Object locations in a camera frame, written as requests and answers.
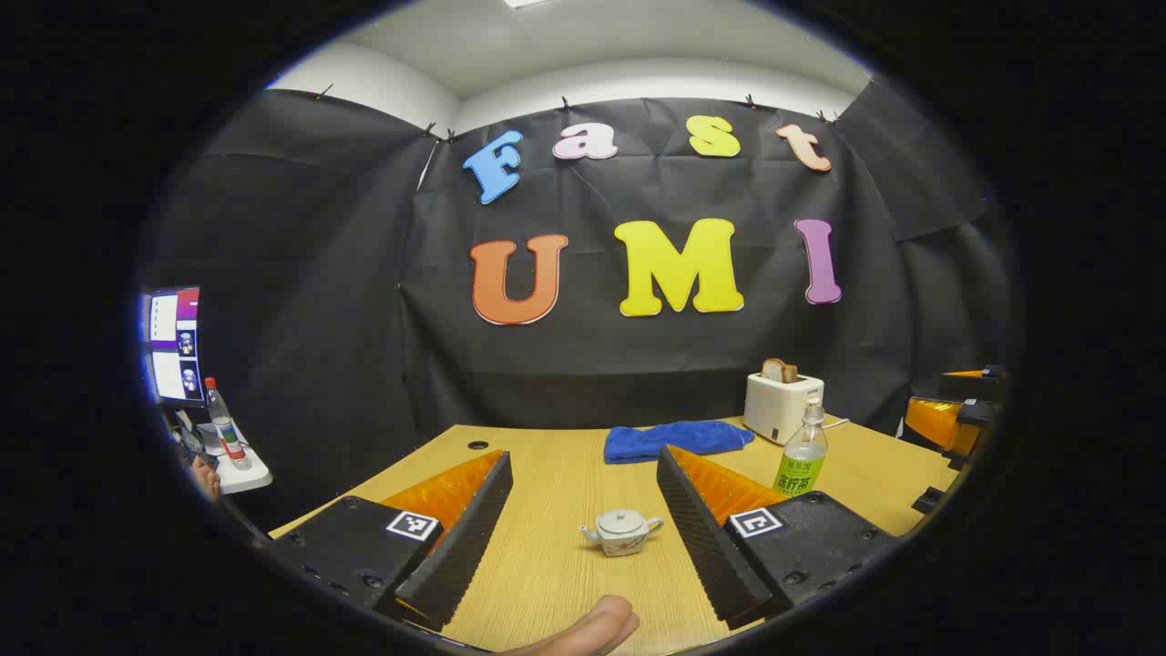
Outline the blue towel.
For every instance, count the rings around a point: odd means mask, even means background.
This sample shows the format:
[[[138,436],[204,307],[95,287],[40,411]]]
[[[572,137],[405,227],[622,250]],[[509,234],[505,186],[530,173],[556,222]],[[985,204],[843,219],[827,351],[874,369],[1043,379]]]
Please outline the blue towel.
[[[742,451],[754,433],[725,421],[674,421],[674,423],[637,429],[609,429],[603,447],[605,464],[640,464],[656,460],[661,449],[676,446],[695,454],[719,454]]]

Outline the white toaster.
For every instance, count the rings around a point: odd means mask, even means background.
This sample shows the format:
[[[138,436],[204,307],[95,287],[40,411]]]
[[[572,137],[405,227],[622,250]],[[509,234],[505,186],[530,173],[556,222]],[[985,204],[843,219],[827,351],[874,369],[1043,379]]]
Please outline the white toaster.
[[[803,426],[805,403],[821,398],[824,381],[820,378],[799,376],[784,383],[761,374],[750,374],[744,398],[742,424],[763,439],[784,446]]]

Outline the red cap plastic bottle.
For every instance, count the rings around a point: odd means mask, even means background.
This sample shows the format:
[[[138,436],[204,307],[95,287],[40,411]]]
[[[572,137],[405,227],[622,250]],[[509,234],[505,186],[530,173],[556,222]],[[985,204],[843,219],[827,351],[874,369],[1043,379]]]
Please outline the red cap plastic bottle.
[[[247,454],[245,445],[238,435],[238,429],[229,411],[229,404],[222,397],[217,379],[208,376],[204,379],[204,383],[208,386],[208,411],[218,440],[220,440],[222,453],[229,457],[230,464],[236,470],[250,470],[250,454]]]

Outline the white ceramic teacup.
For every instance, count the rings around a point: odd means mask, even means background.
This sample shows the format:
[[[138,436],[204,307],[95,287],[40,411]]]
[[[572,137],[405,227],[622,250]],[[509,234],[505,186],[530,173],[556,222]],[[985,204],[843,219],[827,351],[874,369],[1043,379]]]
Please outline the white ceramic teacup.
[[[590,530],[588,525],[580,525],[578,530],[582,532],[583,539],[586,539],[588,544],[599,545],[600,551],[607,557],[620,557],[635,555],[641,552],[645,543],[649,539],[653,532],[658,531],[659,528],[665,525],[665,519],[646,519],[647,530],[639,532],[638,535],[617,535],[613,538],[604,538],[600,532],[597,531],[597,519],[595,530]]]

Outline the small white side table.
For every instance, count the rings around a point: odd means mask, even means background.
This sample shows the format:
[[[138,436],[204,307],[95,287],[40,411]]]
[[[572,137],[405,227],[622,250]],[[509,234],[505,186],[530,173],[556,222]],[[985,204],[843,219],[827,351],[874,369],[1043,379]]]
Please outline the small white side table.
[[[262,458],[251,447],[241,428],[236,426],[236,435],[244,447],[243,468],[230,460],[229,452],[222,447],[220,437],[215,428],[210,421],[196,424],[194,428],[178,426],[173,429],[174,439],[180,446],[187,447],[192,456],[216,470],[220,477],[222,494],[232,495],[269,486],[273,482],[273,474]]]

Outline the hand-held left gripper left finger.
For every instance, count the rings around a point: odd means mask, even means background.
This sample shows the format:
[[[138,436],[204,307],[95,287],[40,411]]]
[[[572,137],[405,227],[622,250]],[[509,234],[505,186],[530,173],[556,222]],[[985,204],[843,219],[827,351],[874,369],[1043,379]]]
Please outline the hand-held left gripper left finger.
[[[491,451],[382,501],[340,498],[268,551],[324,592],[440,632],[475,578],[512,486],[510,453]]]

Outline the computer monitor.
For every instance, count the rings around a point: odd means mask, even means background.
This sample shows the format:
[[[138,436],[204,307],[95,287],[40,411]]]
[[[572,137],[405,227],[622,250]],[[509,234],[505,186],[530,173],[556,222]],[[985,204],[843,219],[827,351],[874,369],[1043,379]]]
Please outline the computer monitor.
[[[201,378],[199,285],[154,288],[141,296],[140,345],[147,392],[161,405],[205,404]]]

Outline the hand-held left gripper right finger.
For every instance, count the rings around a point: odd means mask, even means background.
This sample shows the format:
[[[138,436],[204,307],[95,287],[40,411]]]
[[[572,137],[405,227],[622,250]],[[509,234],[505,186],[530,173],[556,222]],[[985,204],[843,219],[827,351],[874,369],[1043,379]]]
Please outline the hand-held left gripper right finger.
[[[823,491],[784,498],[674,445],[660,449],[656,481],[730,630],[829,592],[899,544]]]

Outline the green label water bottle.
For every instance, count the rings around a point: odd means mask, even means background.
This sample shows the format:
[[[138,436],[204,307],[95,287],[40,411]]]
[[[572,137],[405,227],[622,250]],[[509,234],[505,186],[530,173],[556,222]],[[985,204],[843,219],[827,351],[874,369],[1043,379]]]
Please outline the green label water bottle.
[[[812,397],[805,404],[803,423],[791,440],[784,444],[782,463],[779,465],[773,489],[784,498],[812,493],[827,452],[822,398]]]

